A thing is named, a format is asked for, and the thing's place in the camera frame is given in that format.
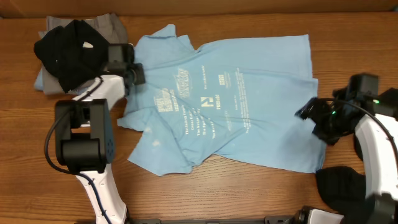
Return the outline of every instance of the gray folded cloth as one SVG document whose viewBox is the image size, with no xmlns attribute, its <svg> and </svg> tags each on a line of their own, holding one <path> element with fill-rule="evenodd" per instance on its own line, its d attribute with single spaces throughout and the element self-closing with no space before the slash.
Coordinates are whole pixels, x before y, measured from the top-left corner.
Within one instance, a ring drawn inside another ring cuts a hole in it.
<svg viewBox="0 0 398 224">
<path fill-rule="evenodd" d="M 46 33 L 58 26 L 67 26 L 73 19 L 60 19 L 52 16 L 47 16 L 47 31 L 40 31 L 40 38 L 43 38 Z M 119 17 L 112 14 L 105 14 L 98 16 L 94 19 L 85 19 L 85 21 L 96 29 L 109 43 L 111 44 L 126 44 L 128 43 L 127 30 L 123 26 Z M 43 92 L 46 95 L 64 93 L 62 90 L 58 78 L 52 76 L 45 68 L 42 66 L 42 70 L 39 72 L 39 76 L 42 75 L 43 82 Z M 76 90 L 69 93 L 75 94 L 79 93 L 81 89 L 86 88 L 93 84 L 94 80 L 89 80 L 82 84 Z"/>
</svg>

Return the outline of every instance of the folded clothing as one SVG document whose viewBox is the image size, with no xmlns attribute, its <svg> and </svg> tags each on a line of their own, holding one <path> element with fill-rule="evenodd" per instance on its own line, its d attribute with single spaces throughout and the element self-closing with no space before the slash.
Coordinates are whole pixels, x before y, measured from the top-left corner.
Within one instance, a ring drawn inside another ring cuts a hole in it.
<svg viewBox="0 0 398 224">
<path fill-rule="evenodd" d="M 146 84 L 118 125 L 143 131 L 129 160 L 189 173 L 212 154 L 298 172 L 323 165 L 314 124 L 294 116 L 317 95 L 308 36 L 219 40 L 194 50 L 169 25 L 136 45 Z"/>
<path fill-rule="evenodd" d="M 84 43 L 92 45 L 83 47 Z M 108 41 L 85 21 L 58 26 L 35 43 L 34 52 L 67 93 L 101 74 L 108 60 Z"/>
<path fill-rule="evenodd" d="M 65 27 L 71 23 L 72 19 L 60 19 L 52 16 L 47 17 L 47 31 L 39 32 L 40 38 L 55 27 L 62 26 Z M 121 44 L 128 42 L 128 36 L 126 28 L 123 26 L 119 17 L 112 14 L 105 14 L 98 16 L 94 19 L 85 20 L 92 28 L 96 29 L 109 43 L 111 44 Z M 70 94 L 80 94 L 93 83 L 93 80 L 89 80 L 79 86 L 77 89 L 72 90 L 68 93 Z M 36 90 L 42 90 L 44 94 L 51 95 L 57 93 L 63 93 L 63 90 L 58 82 L 58 78 L 51 75 L 44 67 L 42 67 L 39 75 L 37 76 L 36 82 L 34 84 Z"/>
</svg>

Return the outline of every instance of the t-shirt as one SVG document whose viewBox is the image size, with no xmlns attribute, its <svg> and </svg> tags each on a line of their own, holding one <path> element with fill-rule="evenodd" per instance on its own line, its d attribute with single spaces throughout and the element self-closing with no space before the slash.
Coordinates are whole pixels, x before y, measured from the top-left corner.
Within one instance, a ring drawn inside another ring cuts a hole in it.
<svg viewBox="0 0 398 224">
<path fill-rule="evenodd" d="M 189 173 L 218 154 L 298 172 L 323 165 L 314 123 L 294 114 L 317 95 L 307 35 L 191 46 L 169 25 L 136 46 L 146 83 L 118 125 L 143 131 L 129 160 L 157 175 Z"/>
</svg>

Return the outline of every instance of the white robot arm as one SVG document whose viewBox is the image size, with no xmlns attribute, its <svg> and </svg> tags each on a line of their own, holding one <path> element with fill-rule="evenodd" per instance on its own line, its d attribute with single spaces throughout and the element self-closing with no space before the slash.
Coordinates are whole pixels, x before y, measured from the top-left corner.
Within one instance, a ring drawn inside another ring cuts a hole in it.
<svg viewBox="0 0 398 224">
<path fill-rule="evenodd" d="M 313 98 L 296 113 L 302 119 L 312 119 L 313 134 L 329 145 L 354 133 L 366 174 L 366 198 L 361 206 L 345 217 L 312 210 L 305 223 L 329 224 L 324 215 L 334 217 L 330 224 L 390 224 L 396 219 L 398 106 L 393 100 L 397 93 L 387 92 L 378 95 L 377 76 L 357 74 L 346 88 L 333 92 L 334 98 Z"/>
<path fill-rule="evenodd" d="M 114 104 L 125 96 L 125 87 L 123 77 L 118 75 L 102 75 L 101 78 L 96 78 L 94 84 L 87 89 L 87 91 L 79 96 L 76 96 L 74 100 L 79 100 L 86 96 L 87 93 L 93 91 L 84 100 L 90 102 L 94 99 L 106 99 L 109 110 Z M 82 127 L 90 127 L 90 122 L 81 124 Z M 126 223 L 127 206 L 121 200 L 118 189 L 113 179 L 111 164 L 107 164 L 104 172 L 99 173 L 97 170 L 81 171 L 80 173 L 85 174 L 91 178 L 98 191 L 98 195 L 101 199 L 104 210 L 107 216 L 111 220 L 112 224 L 124 224 Z M 93 188 L 88 184 L 85 178 L 76 176 L 78 180 L 83 184 L 88 198 L 94 208 L 96 224 L 108 224 L 108 221 L 101 214 L 100 207 L 98 205 Z"/>
</svg>

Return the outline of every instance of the logo on shirt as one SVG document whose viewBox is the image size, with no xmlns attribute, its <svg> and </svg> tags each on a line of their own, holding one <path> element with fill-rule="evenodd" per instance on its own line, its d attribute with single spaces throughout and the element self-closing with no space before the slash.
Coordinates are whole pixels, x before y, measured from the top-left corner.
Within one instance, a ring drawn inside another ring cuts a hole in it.
<svg viewBox="0 0 398 224">
<path fill-rule="evenodd" d="M 200 101 L 201 101 L 201 107 L 212 107 L 212 106 L 214 106 L 213 97 L 201 97 Z"/>
<path fill-rule="evenodd" d="M 214 107 L 213 97 L 201 97 L 201 107 Z M 219 95 L 216 95 L 216 109 L 221 109 L 221 99 Z"/>
</svg>

